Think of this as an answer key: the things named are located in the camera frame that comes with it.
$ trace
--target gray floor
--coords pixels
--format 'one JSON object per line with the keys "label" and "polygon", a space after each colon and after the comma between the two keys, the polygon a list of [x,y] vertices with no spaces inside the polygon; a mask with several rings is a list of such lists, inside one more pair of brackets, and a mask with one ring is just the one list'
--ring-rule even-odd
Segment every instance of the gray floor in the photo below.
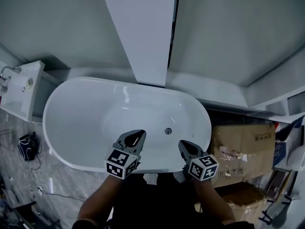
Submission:
{"label": "gray floor", "polygon": [[[15,133],[15,135],[0,136],[0,143],[15,149],[11,152],[0,148],[0,170],[7,189],[15,192],[21,204],[36,201],[40,212],[52,221],[60,219],[63,228],[71,228],[82,202],[55,195],[40,195],[37,186],[41,186],[45,193],[50,193],[49,178],[51,177],[54,193],[85,200],[101,185],[107,174],[73,169],[60,162],[49,153],[41,124],[27,123],[3,110],[0,110],[0,119],[0,131],[10,129]],[[41,167],[33,171],[35,180],[30,168],[38,168],[39,162],[37,158],[30,162],[24,161],[16,142],[18,137],[33,131],[41,138],[42,147],[39,154]]]}

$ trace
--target cardboard box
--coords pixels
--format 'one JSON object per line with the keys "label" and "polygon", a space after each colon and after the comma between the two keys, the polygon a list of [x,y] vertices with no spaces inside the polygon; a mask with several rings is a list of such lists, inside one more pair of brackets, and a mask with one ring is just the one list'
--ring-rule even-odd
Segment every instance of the cardboard box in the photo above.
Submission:
{"label": "cardboard box", "polygon": [[264,194],[245,182],[219,187],[216,191],[232,208],[237,221],[255,224],[266,207]]}
{"label": "cardboard box", "polygon": [[[224,155],[220,146],[247,154],[247,162]],[[261,176],[272,169],[275,151],[274,125],[223,125],[212,133],[211,154],[219,162],[214,187],[226,186]]]}

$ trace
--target person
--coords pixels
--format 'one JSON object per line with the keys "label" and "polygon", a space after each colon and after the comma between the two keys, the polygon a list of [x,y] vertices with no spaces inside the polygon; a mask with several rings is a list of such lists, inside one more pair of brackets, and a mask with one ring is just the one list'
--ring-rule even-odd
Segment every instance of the person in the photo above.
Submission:
{"label": "person", "polygon": [[[196,200],[202,213],[195,211]],[[112,219],[107,221],[112,207]],[[173,173],[162,173],[157,185],[148,185],[143,174],[125,180],[109,175],[83,203],[73,225],[80,228],[254,229],[254,225],[236,222],[208,180],[179,183]]]}

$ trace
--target faucet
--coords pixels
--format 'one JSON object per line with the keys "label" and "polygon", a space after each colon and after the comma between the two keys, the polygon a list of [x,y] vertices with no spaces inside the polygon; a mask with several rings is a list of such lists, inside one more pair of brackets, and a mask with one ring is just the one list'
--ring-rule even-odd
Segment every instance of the faucet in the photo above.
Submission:
{"label": "faucet", "polygon": [[3,76],[3,71],[4,71],[4,69],[10,69],[11,71],[14,71],[14,70],[18,70],[18,74],[20,73],[20,71],[21,71],[21,68],[17,68],[18,66],[16,66],[16,67],[14,67],[14,68],[12,68],[12,67],[9,67],[9,66],[4,66],[3,67],[3,69],[1,70],[1,73],[0,73],[0,78],[1,79],[3,79],[4,81],[6,81],[6,80],[9,80],[10,79],[10,76],[8,77],[8,78],[6,78],[6,77],[4,77]]}

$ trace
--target white pillar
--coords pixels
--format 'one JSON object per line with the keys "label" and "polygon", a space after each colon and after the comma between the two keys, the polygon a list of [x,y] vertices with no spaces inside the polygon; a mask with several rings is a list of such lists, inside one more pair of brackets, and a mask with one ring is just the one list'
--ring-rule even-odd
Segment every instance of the white pillar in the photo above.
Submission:
{"label": "white pillar", "polygon": [[165,86],[174,0],[105,0],[138,83]]}

